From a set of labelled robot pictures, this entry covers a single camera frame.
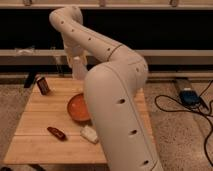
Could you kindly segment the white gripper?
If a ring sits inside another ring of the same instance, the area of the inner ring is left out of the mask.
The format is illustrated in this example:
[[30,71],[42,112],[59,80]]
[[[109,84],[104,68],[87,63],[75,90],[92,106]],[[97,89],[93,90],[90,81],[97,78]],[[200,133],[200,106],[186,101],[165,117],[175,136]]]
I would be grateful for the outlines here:
[[87,58],[84,49],[74,40],[63,36],[64,51],[66,53],[67,62],[72,65],[75,57],[79,57],[84,65],[87,64]]

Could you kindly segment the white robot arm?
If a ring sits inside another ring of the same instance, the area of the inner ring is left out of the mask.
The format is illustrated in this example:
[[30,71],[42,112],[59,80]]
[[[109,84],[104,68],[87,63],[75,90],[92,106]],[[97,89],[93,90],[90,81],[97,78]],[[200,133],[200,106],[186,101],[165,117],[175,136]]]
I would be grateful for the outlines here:
[[56,9],[49,20],[69,56],[85,49],[101,62],[86,75],[84,98],[110,171],[163,171],[134,101],[147,80],[145,59],[85,27],[77,6]]

